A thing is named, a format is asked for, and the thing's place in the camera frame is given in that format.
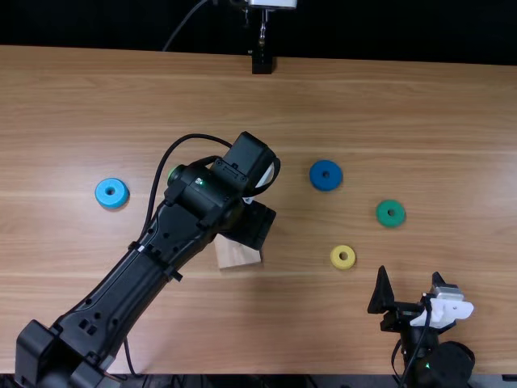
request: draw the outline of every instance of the wooden table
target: wooden table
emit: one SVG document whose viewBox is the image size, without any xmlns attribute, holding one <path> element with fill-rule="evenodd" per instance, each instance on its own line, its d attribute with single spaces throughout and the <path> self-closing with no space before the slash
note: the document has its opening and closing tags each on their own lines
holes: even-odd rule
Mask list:
<svg viewBox="0 0 517 388">
<path fill-rule="evenodd" d="M 400 301 L 433 271 L 460 285 L 476 309 L 443 339 L 472 348 L 475 373 L 515 373 L 517 69 L 280 58 L 253 76 L 247 57 L 20 47 L 0 48 L 0 372 L 30 319 L 52 324 L 137 237 L 173 140 L 244 130 L 282 160 L 263 266 L 220 272 L 207 247 L 131 331 L 137 370 L 391 373 L 397 336 L 366 312 L 384 264 Z M 223 152 L 191 141 L 166 171 Z M 334 192 L 311 187 L 320 158 L 343 168 Z M 117 212 L 94 198 L 110 176 L 131 191 Z M 407 211 L 395 230 L 375 217 L 388 198 Z"/>
</svg>

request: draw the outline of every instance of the green ring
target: green ring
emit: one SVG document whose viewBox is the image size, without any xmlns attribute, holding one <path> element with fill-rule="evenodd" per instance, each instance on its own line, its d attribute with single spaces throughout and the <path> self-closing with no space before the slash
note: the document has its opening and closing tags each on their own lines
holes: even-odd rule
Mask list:
<svg viewBox="0 0 517 388">
<path fill-rule="evenodd" d="M 377 206 L 377 221 L 387 228 L 396 228 L 406 220 L 404 206 L 395 200 L 383 200 Z"/>
</svg>

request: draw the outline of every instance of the black cable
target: black cable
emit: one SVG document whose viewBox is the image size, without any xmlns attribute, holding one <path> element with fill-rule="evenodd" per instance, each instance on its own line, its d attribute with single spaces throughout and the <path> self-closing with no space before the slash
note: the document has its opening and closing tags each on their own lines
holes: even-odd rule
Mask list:
<svg viewBox="0 0 517 388">
<path fill-rule="evenodd" d="M 129 372 L 135 378 L 141 378 L 142 375 L 135 372 L 135 369 L 132 367 L 131 355 L 129 354 L 129 342 L 128 337 L 124 338 L 124 351 L 126 352 L 126 360 L 128 361 Z"/>
<path fill-rule="evenodd" d="M 147 225 L 151 221 L 151 218 L 153 217 L 153 210 L 154 210 L 154 199 L 156 197 L 156 192 L 158 191 L 158 184 L 160 182 L 160 176 L 162 175 L 163 167 L 165 166 L 165 163 L 167 162 L 167 159 L 169 158 L 170 154 L 172 154 L 172 151 L 176 149 L 181 143 L 188 139 L 205 139 L 205 140 L 212 140 L 217 143 L 222 144 L 223 146 L 227 146 L 228 148 L 231 148 L 232 144 L 227 142 L 226 140 L 220 139 L 219 137 L 215 137 L 212 135 L 203 135 L 202 133 L 190 133 L 185 136 L 181 136 L 177 141 L 172 143 L 172 145 L 165 151 L 165 153 L 162 156 L 162 160 L 160 160 L 160 163 L 158 164 L 158 168 L 156 169 L 156 174 L 154 175 L 153 180 L 153 186 L 151 187 L 151 193 L 149 196 L 149 203 L 147 205 L 147 213 L 145 215 L 145 221 L 144 221 L 144 227 L 142 228 L 141 235 L 144 234 L 145 230 L 147 229 Z"/>
<path fill-rule="evenodd" d="M 145 375 L 144 383 L 142 384 L 142 388 L 145 388 L 145 384 L 147 384 L 147 379 L 149 378 L 149 375 Z"/>
<path fill-rule="evenodd" d="M 193 14 L 201 7 L 203 6 L 208 0 L 201 0 L 198 2 L 189 12 L 188 14 L 183 18 L 181 23 L 176 27 L 174 31 L 172 31 L 172 34 L 170 34 L 169 40 L 167 43 L 165 43 L 165 46 L 163 46 L 162 51 L 167 51 L 169 49 L 170 44 L 172 43 L 172 40 L 178 35 L 179 30 L 183 28 L 185 23 L 191 18 Z"/>
<path fill-rule="evenodd" d="M 395 344 L 395 348 L 393 348 L 393 352 L 391 353 L 391 367 L 393 368 L 394 375 L 393 379 L 398 384 L 401 380 L 401 377 L 398 375 L 397 371 L 395 370 L 395 357 L 397 357 L 398 349 L 401 347 L 401 340 L 398 340 Z"/>
<path fill-rule="evenodd" d="M 309 382 L 310 382 L 311 386 L 313 386 L 313 388 L 317 388 L 317 384 L 314 381 L 314 379 L 311 377 L 310 374 L 307 375 L 307 380 L 309 380 Z"/>
<path fill-rule="evenodd" d="M 189 140 L 189 139 L 211 140 L 211 141 L 220 143 L 223 146 L 227 146 L 228 148 L 232 147 L 232 144 L 226 140 L 223 140 L 219 137 L 215 137 L 212 135 L 205 135 L 202 133 L 190 133 L 188 135 L 181 136 L 177 141 L 172 143 L 170 145 L 170 147 L 167 149 L 167 151 L 165 151 L 165 153 L 163 154 L 162 159 L 160 160 L 160 163 L 158 164 L 158 168 L 156 169 L 156 174 L 154 175 L 154 179 L 153 179 L 153 185 L 151 186 L 151 193 L 149 194 L 149 203 L 147 204 L 147 212 L 145 214 L 144 226 L 141 231 L 141 236 L 146 232 L 147 225 L 150 223 L 151 219 L 153 218 L 154 201 L 156 199 L 156 193 L 158 191 L 158 185 L 160 183 L 160 176 L 162 176 L 163 167 L 165 166 L 167 159 L 170 157 L 170 154 L 172 154 L 172 151 L 174 151 L 181 143 L 183 143 L 184 141 Z M 194 163 L 207 165 L 211 162 L 214 162 L 215 160 L 216 160 L 215 156 L 209 156 L 206 158 L 202 158 Z M 271 186 L 271 184 L 273 182 L 275 182 L 275 179 L 280 172 L 280 160 L 278 158 L 276 158 L 275 161 L 273 162 L 273 166 L 275 168 L 275 171 L 274 171 L 273 178 L 271 179 L 271 182 L 269 182 L 268 184 L 265 184 L 264 186 L 261 186 L 260 188 L 257 188 L 256 189 L 257 192 L 253 192 L 252 193 L 253 195 L 250 195 L 250 196 L 256 196 L 256 195 L 260 194 L 261 192 L 265 192 L 266 189 L 268 189 Z M 128 343 L 127 338 L 124 339 L 124 350 L 126 352 L 126 359 L 128 361 L 128 367 L 129 367 L 129 371 L 131 372 L 131 375 L 133 375 L 134 377 L 141 377 L 142 375 L 135 373 L 135 369 L 132 367 L 131 356 L 129 355 L 129 343 Z M 178 383 L 181 386 L 181 388 L 183 388 L 183 381 L 180 381 L 179 378 L 178 378 Z"/>
<path fill-rule="evenodd" d="M 431 303 L 429 300 L 425 300 L 426 303 L 426 323 L 423 327 L 422 334 L 420 335 L 420 338 L 418 339 L 417 346 L 413 351 L 413 354 L 411 355 L 410 362 L 407 363 L 406 368 L 404 369 L 404 373 L 402 374 L 401 380 L 398 383 L 398 388 L 403 388 L 404 384 L 406 384 L 407 375 L 411 370 L 411 367 L 413 366 L 414 361 L 417 358 L 418 350 L 420 350 L 420 347 L 422 346 L 423 339 L 425 338 L 427 332 L 429 331 L 429 325 L 431 323 Z"/>
</svg>

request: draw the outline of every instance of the cable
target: cable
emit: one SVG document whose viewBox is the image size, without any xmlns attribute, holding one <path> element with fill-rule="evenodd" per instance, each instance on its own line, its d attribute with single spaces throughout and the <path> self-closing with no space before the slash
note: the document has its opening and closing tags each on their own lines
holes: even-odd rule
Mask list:
<svg viewBox="0 0 517 388">
<path fill-rule="evenodd" d="M 126 360 L 128 361 L 129 372 L 135 378 L 141 378 L 142 375 L 135 372 L 135 369 L 132 367 L 131 355 L 129 354 L 129 342 L 128 337 L 124 338 L 124 351 L 126 352 Z"/>
<path fill-rule="evenodd" d="M 401 340 L 398 340 L 395 344 L 395 348 L 393 348 L 393 353 L 391 353 L 391 367 L 393 368 L 394 375 L 393 379 L 398 384 L 401 380 L 401 377 L 398 375 L 397 371 L 395 370 L 395 357 L 397 357 L 398 349 L 401 347 Z"/>
<path fill-rule="evenodd" d="M 147 379 L 148 379 L 148 378 L 149 378 L 149 375 L 148 375 L 148 374 L 146 374 L 146 375 L 145 375 L 144 382 L 143 382 L 143 384 L 142 384 L 142 388 L 145 388 L 145 384 L 147 384 Z"/>
<path fill-rule="evenodd" d="M 170 154 L 172 154 L 172 151 L 174 151 L 177 146 L 179 146 L 181 143 L 183 143 L 184 141 L 186 141 L 188 139 L 212 140 L 212 141 L 222 144 L 223 146 L 227 146 L 228 148 L 231 148 L 231 146 L 232 146 L 232 144 L 226 140 L 220 139 L 219 137 L 215 137 L 212 135 L 204 135 L 202 133 L 190 133 L 188 135 L 181 136 L 177 141 L 172 143 L 170 145 L 170 147 L 167 149 L 167 151 L 165 151 L 165 153 L 163 154 L 162 160 L 160 160 L 160 163 L 158 164 L 158 168 L 156 169 L 156 174 L 154 175 L 154 179 L 153 179 L 153 185 L 151 186 L 151 193 L 149 195 L 149 203 L 147 204 L 147 213 L 145 214 L 144 227 L 142 228 L 141 236 L 144 234 L 145 230 L 147 229 L 147 225 L 150 223 L 151 218 L 153 217 L 154 200 L 156 198 L 156 192 L 158 191 L 158 184 L 160 183 L 160 176 L 162 175 L 163 167 L 165 166 L 165 163 L 167 162 L 167 159 L 169 158 Z M 211 158 L 213 158 L 213 157 L 203 158 L 197 162 L 207 162 Z M 142 375 L 136 373 L 135 369 L 132 367 L 131 355 L 129 354 L 129 342 L 128 342 L 127 337 L 124 339 L 124 350 L 126 353 L 126 360 L 128 361 L 128 367 L 129 367 L 129 371 L 131 372 L 131 375 L 133 375 L 136 378 L 142 377 Z"/>
<path fill-rule="evenodd" d="M 418 350 L 420 350 L 420 347 L 422 346 L 423 339 L 425 338 L 427 332 L 429 331 L 429 325 L 431 323 L 431 303 L 429 300 L 426 299 L 426 323 L 423 327 L 422 334 L 420 335 L 420 338 L 418 339 L 417 346 L 413 351 L 413 354 L 411 355 L 410 362 L 407 363 L 406 368 L 404 369 L 404 373 L 402 374 L 401 380 L 398 383 L 398 388 L 403 388 L 404 384 L 406 384 L 407 375 L 410 372 L 411 367 L 413 366 L 413 363 L 415 359 L 417 358 Z"/>
<path fill-rule="evenodd" d="M 313 386 L 313 388 L 317 388 L 317 384 L 314 381 L 314 379 L 310 376 L 310 374 L 307 375 L 307 380 L 309 380 L 309 382 Z"/>
<path fill-rule="evenodd" d="M 158 191 L 158 184 L 160 182 L 160 176 L 162 175 L 163 167 L 165 166 L 165 163 L 167 162 L 167 159 L 170 157 L 170 154 L 172 154 L 172 151 L 176 149 L 181 143 L 188 139 L 205 139 L 205 140 L 212 140 L 217 143 L 222 144 L 223 146 L 227 146 L 228 148 L 231 148 L 232 144 L 227 142 L 226 140 L 220 139 L 219 137 L 215 137 L 212 135 L 203 135 L 202 133 L 190 133 L 185 136 L 181 136 L 177 141 L 172 143 L 172 145 L 165 151 L 165 153 L 162 156 L 162 160 L 160 160 L 160 163 L 158 164 L 158 168 L 156 169 L 156 174 L 154 175 L 153 180 L 153 186 L 151 187 L 151 193 L 149 196 L 149 203 L 147 205 L 147 214 L 145 215 L 145 221 L 144 221 L 144 227 L 142 228 L 141 234 L 143 235 L 145 230 L 147 229 L 147 225 L 150 223 L 151 218 L 153 217 L 153 210 L 154 210 L 154 199 L 156 197 L 156 192 Z"/>
<path fill-rule="evenodd" d="M 208 0 L 201 0 L 198 2 L 191 10 L 190 12 L 183 18 L 182 22 L 176 27 L 174 31 L 172 31 L 172 34 L 170 34 L 169 40 L 167 43 L 165 43 L 165 46 L 163 46 L 162 51 L 167 51 L 169 49 L 170 43 L 172 43 L 172 40 L 178 35 L 179 30 L 182 29 L 182 27 L 185 25 L 185 23 L 191 18 L 193 14 L 201 7 L 203 6 Z"/>
</svg>

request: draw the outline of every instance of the blue ring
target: blue ring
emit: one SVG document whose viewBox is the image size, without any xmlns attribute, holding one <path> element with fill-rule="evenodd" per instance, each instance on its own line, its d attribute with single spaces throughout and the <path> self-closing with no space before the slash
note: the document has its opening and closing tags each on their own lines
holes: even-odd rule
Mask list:
<svg viewBox="0 0 517 388">
<path fill-rule="evenodd" d="M 95 199 L 104 208 L 117 209 L 125 204 L 128 198 L 128 187 L 120 179 L 105 179 L 95 188 Z"/>
<path fill-rule="evenodd" d="M 320 160 L 310 167 L 309 178 L 316 189 L 329 192 L 341 184 L 343 172 L 336 163 L 330 160 Z"/>
</svg>

